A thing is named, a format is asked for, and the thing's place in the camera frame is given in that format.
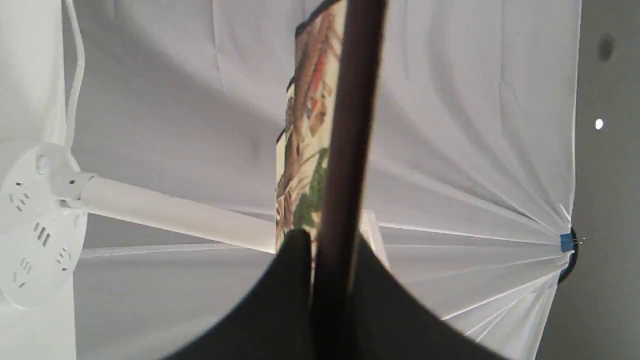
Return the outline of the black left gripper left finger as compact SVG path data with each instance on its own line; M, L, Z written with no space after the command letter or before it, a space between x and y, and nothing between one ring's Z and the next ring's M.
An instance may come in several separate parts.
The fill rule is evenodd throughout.
M311 240L288 231L274 260L247 295L172 360L311 360Z

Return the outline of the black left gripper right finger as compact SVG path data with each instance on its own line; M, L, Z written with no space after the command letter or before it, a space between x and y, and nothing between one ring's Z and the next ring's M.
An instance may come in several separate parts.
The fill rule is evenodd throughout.
M439 319L358 240L350 296L352 360L499 360L501 356Z

